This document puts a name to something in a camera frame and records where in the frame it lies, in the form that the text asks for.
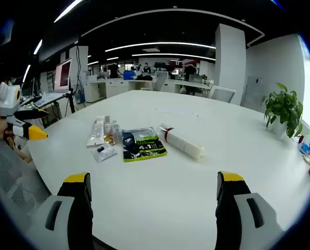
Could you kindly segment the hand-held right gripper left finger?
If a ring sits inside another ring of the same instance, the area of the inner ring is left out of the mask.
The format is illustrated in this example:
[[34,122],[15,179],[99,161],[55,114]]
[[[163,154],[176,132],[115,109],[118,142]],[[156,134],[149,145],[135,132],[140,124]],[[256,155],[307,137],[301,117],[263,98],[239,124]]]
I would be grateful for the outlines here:
[[36,249],[93,249],[90,173],[67,177],[33,215],[31,241]]

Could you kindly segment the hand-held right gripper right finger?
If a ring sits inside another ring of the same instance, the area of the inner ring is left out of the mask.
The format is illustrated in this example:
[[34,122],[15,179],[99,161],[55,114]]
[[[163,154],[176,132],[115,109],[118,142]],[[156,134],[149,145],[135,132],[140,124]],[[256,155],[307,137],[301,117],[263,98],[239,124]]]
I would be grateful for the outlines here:
[[216,249],[270,249],[284,231],[276,211],[236,173],[217,173]]

